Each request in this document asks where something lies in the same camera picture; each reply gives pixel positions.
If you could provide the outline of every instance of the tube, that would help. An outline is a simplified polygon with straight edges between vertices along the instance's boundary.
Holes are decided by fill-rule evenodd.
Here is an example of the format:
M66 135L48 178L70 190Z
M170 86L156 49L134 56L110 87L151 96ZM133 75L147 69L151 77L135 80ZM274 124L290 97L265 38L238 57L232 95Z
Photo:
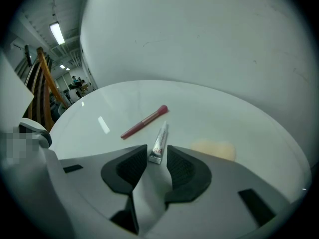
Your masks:
M159 130L159 134L156 138L152 152L149 155L149 162L156 164L161 163L161 159L164 153L164 147L167 138L167 123L164 122L163 126Z

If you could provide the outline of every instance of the wooden slat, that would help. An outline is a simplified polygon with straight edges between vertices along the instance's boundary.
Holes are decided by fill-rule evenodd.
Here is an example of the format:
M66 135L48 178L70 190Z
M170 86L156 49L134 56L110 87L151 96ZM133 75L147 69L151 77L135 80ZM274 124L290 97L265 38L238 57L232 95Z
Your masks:
M50 74L48 65L46 63L46 59L44 57L44 53L43 53L43 49L37 48L36 50L37 54L38 54L38 59L40 62L42 62L41 64L41 68L44 71L44 77L45 77L45 82L47 83L47 86L50 88L51 92L53 93L53 95L55 96L55 98L60 101L64 107L66 109L69 108L69 106L66 104L66 102L64 101L64 99L60 96L60 93L58 92L58 90L56 89L56 86L54 84L54 80Z
M41 124L41 88L42 88L42 80L43 80L44 72L41 71L39 85L38 85L38 95L36 99L36 120Z
M36 83L36 79L38 77L38 74L39 74L39 71L40 71L40 68L41 68L41 62L39 63L39 66L38 68L36 69L36 73L35 73L35 76L34 76L34 79L33 79L33 83L32 83L32 87L31 87L31 92L32 94L34 93L34 88L35 88L35 83ZM29 105L29 108L28 108L28 119L32 119L32 103L33 103L33 100L31 101L30 105Z
M51 109L50 109L50 93L48 87L48 81L45 80L44 82L44 93L43 93L43 114L44 114L44 123L45 129L50 132L54 122L51 117Z

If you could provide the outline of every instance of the white round table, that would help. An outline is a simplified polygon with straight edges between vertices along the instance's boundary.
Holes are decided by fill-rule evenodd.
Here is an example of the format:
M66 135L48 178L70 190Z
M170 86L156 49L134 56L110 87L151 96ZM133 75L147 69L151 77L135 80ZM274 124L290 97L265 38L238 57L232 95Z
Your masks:
M161 105L168 106L167 114L126 140L120 138ZM301 148L269 115L224 92L180 82L122 82L84 96L55 123L50 149L59 159L141 144L147 144L150 151L165 120L166 144L190 148L200 139L228 141L235 146L235 162L260 176L290 202L304 195L311 182ZM133 192L140 230L146 231L164 212L163 196L170 184L165 151L161 165L148 162Z

